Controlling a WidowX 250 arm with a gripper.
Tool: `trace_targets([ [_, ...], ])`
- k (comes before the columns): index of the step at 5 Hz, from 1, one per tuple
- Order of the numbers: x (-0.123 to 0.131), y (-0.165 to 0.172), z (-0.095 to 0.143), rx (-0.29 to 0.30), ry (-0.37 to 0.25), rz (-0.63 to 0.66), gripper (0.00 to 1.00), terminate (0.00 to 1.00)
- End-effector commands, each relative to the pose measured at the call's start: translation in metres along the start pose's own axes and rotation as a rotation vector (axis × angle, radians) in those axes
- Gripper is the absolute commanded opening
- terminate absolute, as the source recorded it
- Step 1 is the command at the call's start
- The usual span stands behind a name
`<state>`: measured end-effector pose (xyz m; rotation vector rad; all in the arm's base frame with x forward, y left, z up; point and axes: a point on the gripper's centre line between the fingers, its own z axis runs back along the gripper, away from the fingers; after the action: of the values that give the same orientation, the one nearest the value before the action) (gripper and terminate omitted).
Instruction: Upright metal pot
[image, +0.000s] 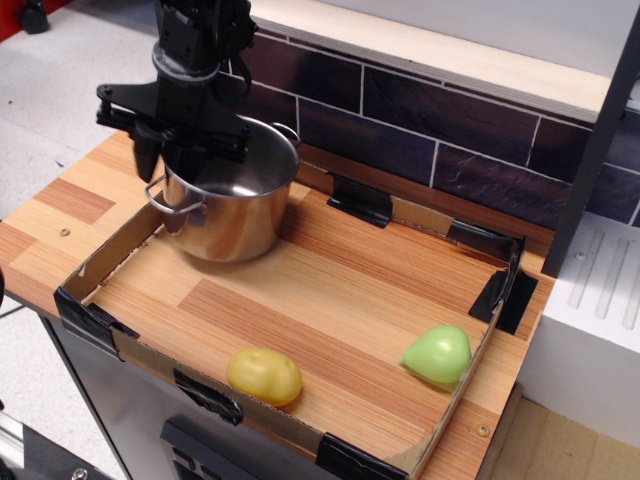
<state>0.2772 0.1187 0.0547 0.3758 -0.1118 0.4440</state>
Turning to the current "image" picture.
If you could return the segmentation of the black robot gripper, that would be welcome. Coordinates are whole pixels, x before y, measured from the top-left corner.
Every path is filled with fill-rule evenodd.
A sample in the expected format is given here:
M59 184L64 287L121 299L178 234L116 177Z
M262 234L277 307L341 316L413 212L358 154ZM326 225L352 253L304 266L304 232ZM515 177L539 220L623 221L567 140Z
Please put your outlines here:
M156 44L155 81L102 84L96 90L96 121L129 134L136 171L145 183L162 155L174 155L172 171L191 185L209 179L215 157L242 162L247 155L248 123L227 110L214 90L224 62L207 59L197 67L196 59L193 48L178 59Z

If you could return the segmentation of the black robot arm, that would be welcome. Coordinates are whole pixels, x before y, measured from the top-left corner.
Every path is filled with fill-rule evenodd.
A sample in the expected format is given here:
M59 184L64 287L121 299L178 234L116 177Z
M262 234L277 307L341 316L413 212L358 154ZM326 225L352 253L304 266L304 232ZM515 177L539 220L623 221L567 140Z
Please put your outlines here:
M247 1L159 1L157 71L148 84L103 84L99 124L125 131L134 142L138 176L151 181L158 161L181 157L201 165L217 157L243 161L251 128L228 110L215 82L223 66L251 75L240 54L257 30Z

